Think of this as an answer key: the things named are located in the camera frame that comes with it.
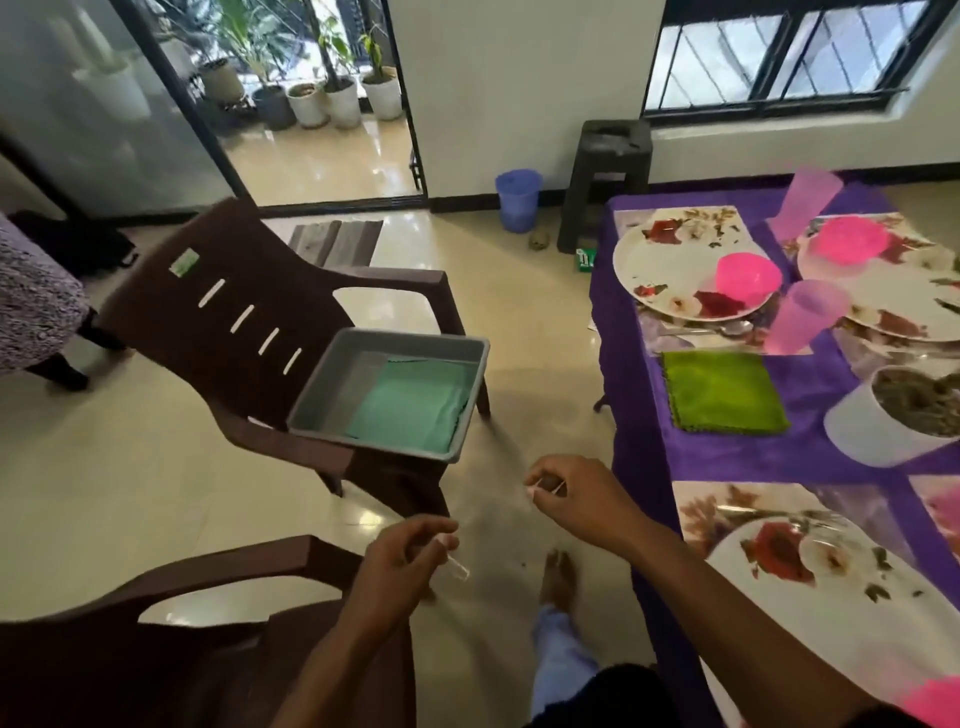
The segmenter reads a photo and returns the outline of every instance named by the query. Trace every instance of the dark shirt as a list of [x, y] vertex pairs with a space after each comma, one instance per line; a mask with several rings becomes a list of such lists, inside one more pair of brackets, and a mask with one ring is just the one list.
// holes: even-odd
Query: dark shirt
[[[683, 728], [660, 677], [648, 667], [617, 665], [602, 670], [569, 700], [548, 705], [528, 728], [634, 725], [636, 712], [650, 728]], [[892, 706], [879, 706], [843, 728], [928, 728]]]

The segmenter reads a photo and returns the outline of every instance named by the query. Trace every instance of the chair backrest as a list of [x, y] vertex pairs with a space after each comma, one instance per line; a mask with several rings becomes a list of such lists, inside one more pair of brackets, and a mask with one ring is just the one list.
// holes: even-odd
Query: chair backrest
[[290, 250], [252, 201], [224, 200], [140, 261], [98, 325], [206, 400], [283, 429], [334, 334], [352, 326], [337, 281]]

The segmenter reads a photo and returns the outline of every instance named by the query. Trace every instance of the glossy floor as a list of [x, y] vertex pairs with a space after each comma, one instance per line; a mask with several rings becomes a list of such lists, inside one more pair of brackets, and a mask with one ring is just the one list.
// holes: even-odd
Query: glossy floor
[[365, 115], [356, 129], [257, 125], [224, 144], [258, 205], [299, 205], [416, 195], [410, 132], [404, 117]]
[[[285, 239], [301, 219], [270, 222]], [[556, 213], [549, 215], [556, 228]], [[168, 231], [142, 231], [149, 248]], [[589, 276], [573, 258], [533, 253], [495, 213], [386, 217], [372, 262], [449, 273], [468, 331], [491, 339], [493, 417], [474, 417], [443, 487], [462, 525], [469, 581], [438, 573], [438, 600], [413, 618], [421, 726], [519, 726], [534, 674], [529, 629], [546, 551], [570, 545], [583, 569], [578, 613], [600, 660], [653, 656], [627, 566], [574, 544], [526, 500], [520, 478], [548, 451], [609, 462], [609, 410], [588, 330]], [[95, 286], [101, 298], [118, 277]], [[417, 294], [356, 289], [356, 323], [437, 330]], [[110, 368], [85, 341], [67, 355], [96, 373], [61, 395], [30, 375], [0, 379], [0, 619], [80, 604], [150, 567], [301, 533], [362, 551], [395, 516], [356, 490], [331, 496], [310, 471], [228, 444], [200, 398], [141, 356]], [[295, 578], [246, 583], [157, 605], [147, 619], [264, 619], [334, 594]]]

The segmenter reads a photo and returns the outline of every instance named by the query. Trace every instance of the white wall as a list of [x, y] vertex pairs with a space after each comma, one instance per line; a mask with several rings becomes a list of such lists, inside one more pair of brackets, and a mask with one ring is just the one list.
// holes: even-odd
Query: white wall
[[566, 187], [580, 127], [637, 118], [662, 0], [396, 0], [390, 12], [431, 197], [533, 167]]
[[[431, 197], [534, 167], [569, 182], [582, 123], [635, 118], [662, 0], [400, 0], [396, 44]], [[960, 161], [960, 8], [886, 114], [655, 132], [652, 182]]]

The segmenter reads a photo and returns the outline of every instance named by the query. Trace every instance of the glass door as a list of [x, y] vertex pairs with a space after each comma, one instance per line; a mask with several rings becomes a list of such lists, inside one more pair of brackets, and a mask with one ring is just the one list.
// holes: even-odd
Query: glass door
[[0, 57], [0, 137], [90, 217], [244, 193], [109, 0], [3, 3]]

